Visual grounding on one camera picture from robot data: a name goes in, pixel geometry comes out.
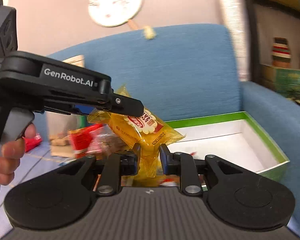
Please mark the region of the person's left hand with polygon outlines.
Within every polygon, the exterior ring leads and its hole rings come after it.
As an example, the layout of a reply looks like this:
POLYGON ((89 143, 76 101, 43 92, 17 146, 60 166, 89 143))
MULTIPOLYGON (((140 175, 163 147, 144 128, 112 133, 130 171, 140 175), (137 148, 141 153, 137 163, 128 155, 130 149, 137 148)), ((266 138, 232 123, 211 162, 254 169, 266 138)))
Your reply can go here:
POLYGON ((0 156, 0 185, 8 185, 14 179, 14 172, 25 154, 23 137, 3 145, 0 156))

